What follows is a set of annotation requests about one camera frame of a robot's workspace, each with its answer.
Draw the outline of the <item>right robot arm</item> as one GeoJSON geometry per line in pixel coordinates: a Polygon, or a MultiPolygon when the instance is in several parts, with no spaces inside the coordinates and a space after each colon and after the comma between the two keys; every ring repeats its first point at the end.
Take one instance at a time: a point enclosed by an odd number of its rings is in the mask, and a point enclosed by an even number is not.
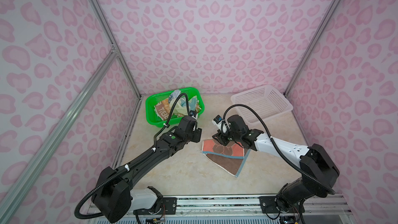
{"type": "Polygon", "coordinates": [[[299,204],[308,198],[325,198],[332,193],[340,171],[321,145],[305,146],[277,139],[269,130],[250,129],[239,115],[228,120],[218,115],[212,123],[218,128],[213,139],[222,146],[233,142],[243,148],[274,155],[301,174],[297,180],[283,185],[272,201],[271,209],[287,213],[300,209],[299,204]]]}

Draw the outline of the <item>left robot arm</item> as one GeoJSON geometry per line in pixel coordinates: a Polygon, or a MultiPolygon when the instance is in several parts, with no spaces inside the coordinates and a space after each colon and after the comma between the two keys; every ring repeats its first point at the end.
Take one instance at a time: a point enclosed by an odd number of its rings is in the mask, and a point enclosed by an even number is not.
{"type": "Polygon", "coordinates": [[[154,167],[182,150],[189,142],[199,142],[202,130],[194,117],[184,116],[180,123],[162,134],[134,160],[116,169],[106,167],[99,175],[95,188],[88,194],[98,213],[85,215],[86,219],[104,216],[116,223],[129,211],[144,209],[157,214],[163,195],[154,187],[135,190],[134,186],[154,167]]]}

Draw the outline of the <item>red brown bear towel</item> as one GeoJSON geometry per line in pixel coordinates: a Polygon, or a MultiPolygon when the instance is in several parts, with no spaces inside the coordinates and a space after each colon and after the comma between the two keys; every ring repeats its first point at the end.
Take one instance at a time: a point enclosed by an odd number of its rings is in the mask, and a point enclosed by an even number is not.
{"type": "Polygon", "coordinates": [[[223,146],[215,140],[204,140],[201,152],[207,159],[234,177],[239,177],[250,154],[249,150],[234,142],[223,146]]]}

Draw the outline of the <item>pale yellow teal towel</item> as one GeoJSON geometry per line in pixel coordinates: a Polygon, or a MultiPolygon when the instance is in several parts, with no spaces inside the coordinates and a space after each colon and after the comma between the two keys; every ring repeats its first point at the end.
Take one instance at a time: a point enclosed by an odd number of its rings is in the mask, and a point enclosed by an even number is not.
{"type": "Polygon", "coordinates": [[[190,115],[190,111],[197,110],[197,107],[199,105],[199,100],[197,96],[194,96],[192,99],[188,100],[186,99],[185,96],[182,96],[178,101],[176,99],[171,100],[170,106],[173,106],[174,103],[175,107],[173,110],[173,114],[175,115],[190,115]]]}

